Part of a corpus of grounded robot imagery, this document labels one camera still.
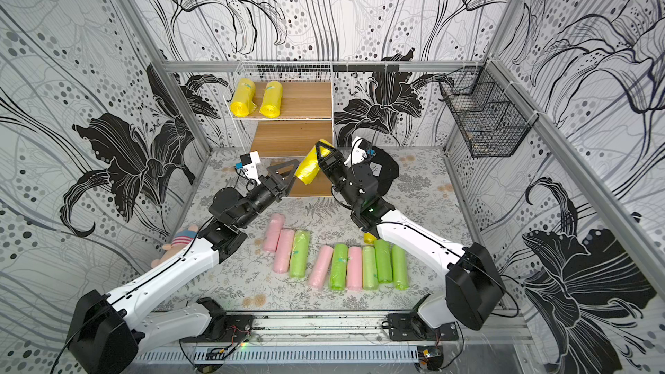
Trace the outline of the yellow trash bag roll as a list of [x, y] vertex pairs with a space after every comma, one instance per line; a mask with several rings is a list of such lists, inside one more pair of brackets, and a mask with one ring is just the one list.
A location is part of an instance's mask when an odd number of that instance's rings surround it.
[[230, 111], [238, 118], [245, 118], [256, 110], [254, 96], [256, 84], [247, 78], [240, 79], [230, 103]]
[[363, 241], [364, 241], [364, 244], [365, 244], [365, 245], [368, 245], [368, 246], [374, 246], [374, 245], [375, 245], [375, 242], [376, 242], [377, 240], [378, 240], [377, 237], [375, 237], [374, 235], [372, 235], [372, 234], [370, 234], [370, 233], [365, 233], [365, 234], [363, 235]]
[[320, 166], [317, 165], [315, 160], [314, 147], [309, 151], [308, 155], [301, 161], [301, 164], [298, 167], [298, 170], [295, 173], [296, 178], [298, 178], [301, 183], [304, 185], [310, 185], [313, 183], [313, 180], [316, 178], [320, 171]]
[[266, 118], [276, 119], [281, 115], [283, 86], [278, 81], [270, 81], [264, 90], [260, 113]]

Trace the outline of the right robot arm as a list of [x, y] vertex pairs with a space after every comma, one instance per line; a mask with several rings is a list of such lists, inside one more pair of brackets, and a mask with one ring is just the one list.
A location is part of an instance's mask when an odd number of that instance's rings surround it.
[[507, 292], [487, 249], [478, 242], [469, 246], [450, 242], [385, 201], [369, 166], [367, 140], [358, 138], [347, 157], [321, 141], [314, 149], [318, 166], [346, 201], [354, 224], [404, 249], [443, 279], [444, 291], [422, 300], [417, 319], [432, 329], [458, 322], [481, 330]]

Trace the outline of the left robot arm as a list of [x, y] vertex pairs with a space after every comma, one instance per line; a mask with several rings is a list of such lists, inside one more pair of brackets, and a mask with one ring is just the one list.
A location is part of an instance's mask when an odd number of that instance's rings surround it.
[[186, 247], [142, 276], [101, 294], [79, 299], [64, 346], [87, 373], [120, 373], [140, 354], [170, 342], [223, 332], [225, 311], [210, 298], [167, 313], [153, 310], [178, 289], [229, 259], [263, 211], [287, 197], [296, 159], [270, 166], [246, 194], [233, 187], [216, 193], [206, 222]]

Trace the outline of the pink trash bag roll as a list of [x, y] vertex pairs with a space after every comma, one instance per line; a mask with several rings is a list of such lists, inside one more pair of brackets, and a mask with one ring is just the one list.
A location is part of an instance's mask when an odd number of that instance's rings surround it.
[[295, 230], [282, 229], [275, 251], [273, 272], [276, 274], [285, 274], [289, 271], [289, 263], [294, 244]]
[[286, 218], [282, 214], [275, 213], [271, 216], [264, 235], [263, 251], [274, 253], [277, 250], [280, 234]]
[[363, 288], [362, 249], [353, 246], [348, 249], [346, 288], [351, 291], [360, 291]]
[[322, 289], [324, 286], [327, 272], [331, 265], [334, 255], [334, 248], [324, 245], [320, 248], [312, 273], [308, 279], [308, 286], [315, 289]]

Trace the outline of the green trash bag roll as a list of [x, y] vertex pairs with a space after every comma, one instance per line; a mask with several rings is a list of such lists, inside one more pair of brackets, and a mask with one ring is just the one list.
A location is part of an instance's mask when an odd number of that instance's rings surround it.
[[398, 245], [391, 249], [392, 281], [395, 289], [407, 290], [409, 287], [406, 252]]
[[306, 275], [308, 264], [308, 252], [310, 247], [311, 233], [306, 230], [297, 230], [294, 234], [294, 242], [289, 262], [289, 277], [302, 279]]
[[334, 246], [330, 269], [329, 287], [341, 291], [346, 288], [346, 270], [348, 260], [348, 246], [338, 243]]
[[374, 242], [376, 254], [377, 277], [379, 283], [392, 283], [391, 246], [389, 242], [379, 239]]
[[362, 249], [362, 286], [369, 291], [379, 288], [376, 252], [372, 246]]

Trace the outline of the black cap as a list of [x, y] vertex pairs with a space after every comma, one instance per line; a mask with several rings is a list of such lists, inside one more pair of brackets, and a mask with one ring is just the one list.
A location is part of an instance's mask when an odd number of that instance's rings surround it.
[[385, 150], [374, 146], [365, 160], [378, 182], [378, 194], [384, 196], [399, 177], [398, 162]]

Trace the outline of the plush toy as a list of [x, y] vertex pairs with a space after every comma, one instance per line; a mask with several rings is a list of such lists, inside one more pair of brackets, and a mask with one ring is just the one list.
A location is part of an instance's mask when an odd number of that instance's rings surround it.
[[192, 241], [197, 237], [199, 227], [191, 225], [186, 229], [178, 232], [170, 243], [162, 246], [163, 254], [161, 258], [152, 261], [151, 268], [156, 268], [165, 261], [168, 261], [173, 256], [176, 256], [182, 249], [188, 247]]

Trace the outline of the metal base rail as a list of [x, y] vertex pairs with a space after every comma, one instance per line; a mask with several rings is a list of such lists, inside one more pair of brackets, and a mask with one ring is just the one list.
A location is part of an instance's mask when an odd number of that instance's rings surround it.
[[408, 324], [387, 311], [257, 312], [246, 339], [174, 344], [149, 351], [144, 365], [285, 365], [298, 363], [417, 363], [437, 350], [530, 344], [522, 318], [490, 318], [480, 331], [449, 323], [432, 339], [411, 339]]

